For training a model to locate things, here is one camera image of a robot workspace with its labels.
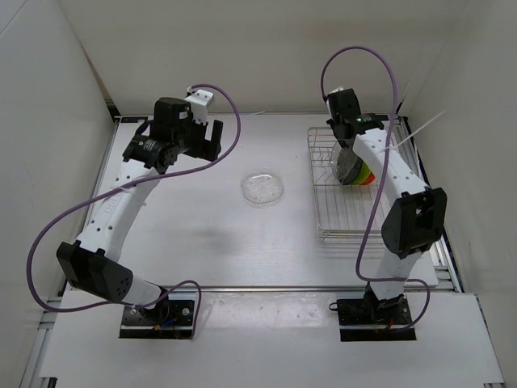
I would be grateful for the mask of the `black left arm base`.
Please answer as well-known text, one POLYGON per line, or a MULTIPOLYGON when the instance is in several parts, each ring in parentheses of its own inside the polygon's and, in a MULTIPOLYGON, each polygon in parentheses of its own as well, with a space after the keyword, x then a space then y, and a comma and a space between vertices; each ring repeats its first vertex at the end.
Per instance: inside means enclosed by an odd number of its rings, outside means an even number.
POLYGON ((151 310, 124 307, 119 338, 191 340, 197 306, 196 293, 172 293, 151 310))

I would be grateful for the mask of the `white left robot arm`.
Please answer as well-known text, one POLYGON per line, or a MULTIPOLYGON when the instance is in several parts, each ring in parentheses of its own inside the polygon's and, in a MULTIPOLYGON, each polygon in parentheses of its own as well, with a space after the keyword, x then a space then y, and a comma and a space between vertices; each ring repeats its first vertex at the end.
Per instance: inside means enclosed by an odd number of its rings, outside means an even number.
POLYGON ((161 97, 154 104, 152 120, 145 120, 123 152, 115 178, 120 192, 102 200, 90 224, 74 243, 62 243, 57 259, 69 283, 109 302, 136 305, 151 323, 166 320, 169 303, 161 298, 165 289, 154 285, 119 264, 124 241, 157 177, 166 173, 180 154, 214 161, 221 151, 223 124, 213 124, 205 137, 209 91, 188 93, 185 99, 161 97))

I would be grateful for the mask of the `clear glass plate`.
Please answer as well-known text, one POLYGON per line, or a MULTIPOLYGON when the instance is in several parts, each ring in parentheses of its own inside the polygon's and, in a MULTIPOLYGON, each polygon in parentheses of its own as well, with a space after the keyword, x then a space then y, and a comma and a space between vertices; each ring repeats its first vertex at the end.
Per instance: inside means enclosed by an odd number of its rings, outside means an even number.
POLYGON ((244 201, 257 208, 275 205, 284 195, 283 180, 267 169, 244 174, 240 185, 244 201))
POLYGON ((355 169, 357 156, 347 147, 343 148, 337 141, 330 152, 330 167, 336 180, 347 184, 355 169))

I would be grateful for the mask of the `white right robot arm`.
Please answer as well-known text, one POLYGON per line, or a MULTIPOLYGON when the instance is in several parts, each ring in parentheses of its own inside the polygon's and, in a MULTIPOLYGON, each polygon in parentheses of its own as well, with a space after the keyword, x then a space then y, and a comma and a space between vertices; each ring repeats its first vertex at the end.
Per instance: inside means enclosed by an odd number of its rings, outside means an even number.
POLYGON ((448 198, 442 188, 431 188, 411 170, 392 145, 382 118, 362 113, 352 89, 331 91, 326 105, 327 123, 339 145, 333 163, 336 179, 347 186, 377 183, 378 193, 389 202, 381 227, 385 255, 367 282, 363 303, 365 318, 381 323, 401 302, 417 260, 440 240, 448 198))

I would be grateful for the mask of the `orange plate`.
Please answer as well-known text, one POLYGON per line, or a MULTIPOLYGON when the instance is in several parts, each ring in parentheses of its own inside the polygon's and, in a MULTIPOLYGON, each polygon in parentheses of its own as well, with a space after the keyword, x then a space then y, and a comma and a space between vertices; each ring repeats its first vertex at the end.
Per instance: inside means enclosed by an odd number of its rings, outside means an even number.
POLYGON ((368 178, 364 181, 364 184, 365 185, 369 185, 370 183, 372 183, 374 180, 375 180, 375 176, 373 173, 370 173, 370 175, 368 176, 368 178))

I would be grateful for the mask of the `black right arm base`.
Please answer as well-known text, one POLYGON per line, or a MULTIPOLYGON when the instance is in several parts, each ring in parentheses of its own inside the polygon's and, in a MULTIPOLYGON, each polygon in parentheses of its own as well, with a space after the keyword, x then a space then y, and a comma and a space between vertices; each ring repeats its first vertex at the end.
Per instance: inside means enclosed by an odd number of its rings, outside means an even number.
POLYGON ((407 298, 400 294, 378 300, 368 285, 362 297, 338 298, 329 304, 338 315, 341 342, 415 341, 415 329, 407 298))

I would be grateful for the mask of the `black plate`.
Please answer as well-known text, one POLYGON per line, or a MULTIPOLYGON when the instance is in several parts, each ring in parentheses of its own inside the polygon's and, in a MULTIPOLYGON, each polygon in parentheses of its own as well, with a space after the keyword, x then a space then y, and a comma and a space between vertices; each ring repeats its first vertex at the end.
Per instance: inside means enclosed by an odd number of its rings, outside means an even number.
POLYGON ((362 160, 357 157, 354 166, 338 166, 338 180, 341 185, 350 185, 353 179, 358 175, 361 168, 362 160))

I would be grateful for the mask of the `lime green plate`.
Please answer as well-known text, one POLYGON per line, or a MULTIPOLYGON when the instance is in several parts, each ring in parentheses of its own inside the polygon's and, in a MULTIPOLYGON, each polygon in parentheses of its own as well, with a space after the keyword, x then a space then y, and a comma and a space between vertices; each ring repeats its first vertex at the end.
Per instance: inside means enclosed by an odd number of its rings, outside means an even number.
POLYGON ((353 179, 351 185, 362 185, 365 181, 368 180, 368 177, 371 174, 371 170, 365 162, 362 162, 361 168, 359 170, 358 175, 353 179))

